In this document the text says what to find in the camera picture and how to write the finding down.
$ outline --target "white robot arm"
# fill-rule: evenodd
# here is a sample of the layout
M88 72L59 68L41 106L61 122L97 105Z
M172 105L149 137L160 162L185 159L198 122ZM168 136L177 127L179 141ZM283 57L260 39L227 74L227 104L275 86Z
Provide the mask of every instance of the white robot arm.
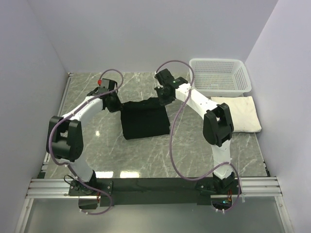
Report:
M186 101L190 84L183 78L175 79L171 73L164 69L155 75L160 87L155 88L160 102L163 105L178 99ZM203 135L212 146L214 166L231 161L230 139L233 132L233 123L229 107L226 104L218 104L203 96L197 90L191 90L191 96L186 103L195 110L203 119ZM233 169L229 165L221 166L214 171L214 176L220 181L229 178L232 180Z
M190 84L184 83L176 89L176 99L185 101L190 90ZM191 91L190 99L187 101L187 105L195 110L202 119L208 110L218 108L218 103L211 101L197 90ZM211 145L214 159L214 166L217 166L223 162L230 162L230 140L226 140L219 147L217 145ZM214 171L214 174L221 180L231 175L233 169L231 166L221 166Z
M73 115L57 128L52 140L55 158L60 159L59 162L61 163L70 164L70 167L74 170L76 175L85 183L89 182L91 179L96 179L96 176L94 171L86 163L85 158L81 156L83 151L82 127L86 126L86 124L102 110L107 109L110 112L115 112L122 109L122 104L116 92L91 101L89 100L93 99L94 96L115 89L116 86L117 83L113 80L101 79L100 86L88 93L84 101L75 109L61 117L53 116L50 119L48 139L52 128L57 122L70 116L84 102L88 102L76 115Z

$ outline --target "white pillow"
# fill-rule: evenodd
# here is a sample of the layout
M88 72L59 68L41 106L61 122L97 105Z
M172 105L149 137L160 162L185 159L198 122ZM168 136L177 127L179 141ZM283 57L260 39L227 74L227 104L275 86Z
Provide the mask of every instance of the white pillow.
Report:
M253 98L248 97L211 97L212 101L219 104L226 103L231 112L234 132L260 132L261 126Z

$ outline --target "folded black cloth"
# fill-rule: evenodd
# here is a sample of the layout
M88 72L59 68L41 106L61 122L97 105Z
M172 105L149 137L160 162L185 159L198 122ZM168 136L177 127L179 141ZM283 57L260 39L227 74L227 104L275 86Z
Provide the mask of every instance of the folded black cloth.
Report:
M121 123L126 140L170 134L170 121L158 98L124 103Z

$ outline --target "white wall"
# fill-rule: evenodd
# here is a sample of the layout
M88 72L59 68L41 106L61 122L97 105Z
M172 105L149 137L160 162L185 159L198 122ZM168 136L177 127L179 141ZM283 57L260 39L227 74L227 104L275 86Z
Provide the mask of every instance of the white wall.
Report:
M68 76L26 0L0 3L0 231L14 231Z
M310 232L311 2L279 0L246 61L259 143L296 233Z
M245 61L277 0L28 0L66 70Z

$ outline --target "marble surface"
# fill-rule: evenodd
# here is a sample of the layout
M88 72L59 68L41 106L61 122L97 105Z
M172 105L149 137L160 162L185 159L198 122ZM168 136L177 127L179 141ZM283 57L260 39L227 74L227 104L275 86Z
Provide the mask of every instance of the marble surface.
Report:
M173 73L189 79L186 73ZM97 86L100 73L75 73L71 77L61 114L81 103ZM105 78L120 83L117 73ZM124 84L118 96L121 102L140 101L156 97L156 81L151 72L124 73ZM181 105L174 101L166 106L170 122ZM202 134L203 120L186 107L175 127L173 156L178 169L188 177L204 174L213 167L211 146ZM98 177L177 177L169 156L169 135L125 140L120 112L98 113L84 128L83 156ZM230 147L232 163L241 176L267 176L265 164L254 133L234 133ZM63 178L69 171L50 160L45 178Z

